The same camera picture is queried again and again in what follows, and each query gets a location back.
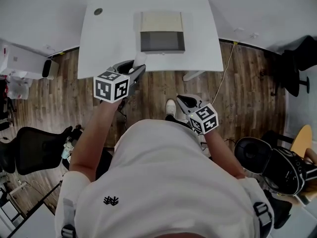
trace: white wall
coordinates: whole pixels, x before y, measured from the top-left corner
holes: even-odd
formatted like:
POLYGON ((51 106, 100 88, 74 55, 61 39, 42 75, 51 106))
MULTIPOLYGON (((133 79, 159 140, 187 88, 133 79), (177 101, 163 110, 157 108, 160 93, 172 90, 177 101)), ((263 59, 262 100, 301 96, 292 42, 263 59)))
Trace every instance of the white wall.
MULTIPOLYGON (((89 1, 0 0, 0 38, 46 54, 78 46, 89 1)), ((209 1, 220 38, 275 50, 304 35, 317 35, 317 0, 209 1), (238 27, 245 30, 234 32, 238 27), (254 32, 260 36, 246 40, 254 32)))
POLYGON ((286 110, 285 133, 295 137, 299 130, 306 124, 312 127, 314 150, 317 152, 317 66, 313 66, 305 71, 300 71, 300 79, 310 80, 310 93, 307 94, 306 86, 300 85, 298 97, 288 94, 286 110))

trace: desk leg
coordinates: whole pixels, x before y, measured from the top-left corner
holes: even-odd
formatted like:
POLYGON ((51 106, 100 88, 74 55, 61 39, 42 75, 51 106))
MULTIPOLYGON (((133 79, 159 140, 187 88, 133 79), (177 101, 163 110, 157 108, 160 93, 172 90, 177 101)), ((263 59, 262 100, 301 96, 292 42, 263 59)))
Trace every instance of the desk leg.
POLYGON ((198 75, 204 73, 204 70, 198 70, 198 71, 190 71, 185 76, 183 76, 183 81, 189 81, 193 79, 194 77, 197 77, 198 75))

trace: black logo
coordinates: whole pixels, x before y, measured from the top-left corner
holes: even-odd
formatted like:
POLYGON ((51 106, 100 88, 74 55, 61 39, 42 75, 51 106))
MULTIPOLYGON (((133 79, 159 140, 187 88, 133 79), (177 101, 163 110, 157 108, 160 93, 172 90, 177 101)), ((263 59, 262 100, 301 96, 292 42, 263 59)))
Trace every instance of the black logo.
POLYGON ((200 125, 199 122, 195 121, 194 119, 189 118, 191 123, 192 123, 192 127, 196 130, 198 130, 199 132, 202 132, 202 126, 200 125))
POLYGON ((115 206, 116 204, 119 203, 119 198, 118 198, 118 197, 113 197, 113 198, 111 198, 111 197, 105 197, 104 203, 105 203, 106 205, 110 204, 110 205, 112 205, 112 206, 115 206))
POLYGON ((208 106, 206 106, 196 111, 196 114, 201 120, 206 120, 208 117, 211 117, 214 114, 214 112, 208 106))
POLYGON ((120 74, 112 72, 112 71, 105 71, 103 74, 99 75, 98 77, 104 78, 109 81, 114 81, 120 76, 120 74))
POLYGON ((212 117, 210 120, 204 122, 205 133, 207 131, 212 130, 216 126, 217 126, 217 118, 216 117, 212 117))
POLYGON ((120 97, 124 96, 128 90, 128 79, 124 80, 120 83, 116 83, 114 86, 114 99, 119 99, 120 97))
POLYGON ((96 79, 95 88, 97 97, 111 100, 111 84, 96 79))

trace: white sneaker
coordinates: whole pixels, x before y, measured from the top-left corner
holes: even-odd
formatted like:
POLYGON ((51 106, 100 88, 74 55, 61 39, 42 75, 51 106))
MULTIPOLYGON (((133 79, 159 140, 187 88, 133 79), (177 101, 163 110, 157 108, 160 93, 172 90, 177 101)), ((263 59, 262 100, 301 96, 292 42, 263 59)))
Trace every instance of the white sneaker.
POLYGON ((171 115, 175 118, 176 104, 172 99, 169 99, 166 103, 166 115, 171 115))

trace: white t-shirt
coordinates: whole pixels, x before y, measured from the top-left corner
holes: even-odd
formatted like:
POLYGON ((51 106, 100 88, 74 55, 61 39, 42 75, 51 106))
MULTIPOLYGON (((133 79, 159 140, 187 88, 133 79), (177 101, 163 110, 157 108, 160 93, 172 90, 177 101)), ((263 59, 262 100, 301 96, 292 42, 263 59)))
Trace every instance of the white t-shirt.
POLYGON ((143 120, 117 143, 109 170, 90 182, 65 174, 63 199, 74 203, 79 238, 154 238, 195 233, 206 238, 257 238, 259 220, 247 191, 268 201, 253 178, 237 180, 208 159, 196 134, 177 123, 143 120))

